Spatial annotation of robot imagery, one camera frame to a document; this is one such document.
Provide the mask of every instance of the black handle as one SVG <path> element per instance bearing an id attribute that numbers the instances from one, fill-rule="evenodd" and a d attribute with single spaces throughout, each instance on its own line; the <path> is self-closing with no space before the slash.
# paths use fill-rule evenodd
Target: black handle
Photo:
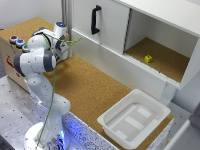
<path id="1" fill-rule="evenodd" d="M 94 8 L 94 9 L 92 10 L 92 25 L 91 25 L 91 31 L 92 31 L 92 34 L 93 34 L 93 35 L 96 34 L 96 33 L 98 33 L 98 32 L 100 31 L 99 29 L 96 28 L 96 16 L 97 16 L 96 12 L 99 11 L 99 10 L 101 10 L 101 7 L 98 6 L 98 5 L 96 6 L 96 8 Z"/>

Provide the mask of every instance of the white container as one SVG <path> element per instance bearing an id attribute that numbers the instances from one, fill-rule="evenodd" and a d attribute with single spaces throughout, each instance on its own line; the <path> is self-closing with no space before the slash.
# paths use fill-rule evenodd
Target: white container
<path id="1" fill-rule="evenodd" d="M 136 149 L 169 113 L 169 108 L 135 89 L 97 120 L 122 147 Z"/>

